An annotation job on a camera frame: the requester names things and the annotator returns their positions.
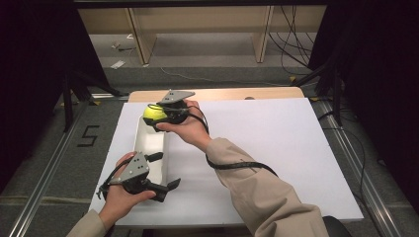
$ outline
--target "white table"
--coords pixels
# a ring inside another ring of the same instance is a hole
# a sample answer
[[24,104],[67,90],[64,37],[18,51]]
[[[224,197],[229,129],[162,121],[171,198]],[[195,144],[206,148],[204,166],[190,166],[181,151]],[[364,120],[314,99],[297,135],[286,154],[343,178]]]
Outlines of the white table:
[[[98,187],[134,143],[136,124],[148,103],[126,103]],[[300,200],[316,204],[323,215],[341,220],[363,218],[307,99],[200,102],[212,137],[226,137],[257,161],[293,184]],[[178,189],[161,203],[136,206],[117,225],[140,228],[202,227],[243,223],[205,155],[169,135],[167,181],[181,178]],[[90,208],[100,210],[93,195]]]

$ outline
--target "person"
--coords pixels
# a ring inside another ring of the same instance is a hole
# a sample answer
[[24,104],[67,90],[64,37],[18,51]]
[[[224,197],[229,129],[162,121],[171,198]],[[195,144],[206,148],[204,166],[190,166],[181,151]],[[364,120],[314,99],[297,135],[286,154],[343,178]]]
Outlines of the person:
[[[185,102],[191,114],[203,117],[198,102]],[[161,122],[157,127],[175,132],[185,142],[206,153],[216,165],[255,161],[228,139],[211,138],[196,118],[188,117],[180,124]],[[128,153],[118,164],[132,155],[134,153]],[[328,236],[320,209],[316,205],[301,203],[293,186],[268,170],[240,168],[215,172],[230,190],[233,206],[253,236]],[[68,236],[104,236],[133,206],[154,196],[152,191],[130,195],[121,186],[111,186],[102,210],[99,213],[90,210]]]

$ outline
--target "yellow ball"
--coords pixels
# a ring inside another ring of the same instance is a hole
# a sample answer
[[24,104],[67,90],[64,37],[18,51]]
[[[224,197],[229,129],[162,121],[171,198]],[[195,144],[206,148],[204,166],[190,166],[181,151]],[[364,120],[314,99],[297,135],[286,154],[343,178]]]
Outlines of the yellow ball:
[[167,118],[166,114],[163,111],[163,108],[157,105],[150,105],[145,108],[142,116],[146,119],[160,120]]

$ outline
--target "white container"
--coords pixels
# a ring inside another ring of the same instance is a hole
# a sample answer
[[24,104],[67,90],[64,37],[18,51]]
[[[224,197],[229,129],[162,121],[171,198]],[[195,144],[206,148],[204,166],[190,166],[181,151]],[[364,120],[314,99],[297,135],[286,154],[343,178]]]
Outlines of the white container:
[[156,185],[167,185],[167,151],[168,142],[166,132],[155,131],[152,126],[145,124],[142,116],[139,117],[136,129],[136,137],[133,150],[142,152],[144,155],[152,155],[157,152],[163,152],[163,158],[154,162],[147,162],[150,173],[147,179]]

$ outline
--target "beige jacket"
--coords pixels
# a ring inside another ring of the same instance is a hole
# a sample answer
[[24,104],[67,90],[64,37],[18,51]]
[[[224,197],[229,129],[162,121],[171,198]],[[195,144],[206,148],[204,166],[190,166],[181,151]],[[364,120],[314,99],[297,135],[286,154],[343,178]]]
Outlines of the beige jacket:
[[[214,164],[254,161],[246,152],[224,138],[207,148]],[[299,201],[293,187],[265,169],[216,170],[221,183],[230,189],[237,212],[254,236],[328,236],[317,206]],[[104,236],[105,228],[91,210],[68,236]]]

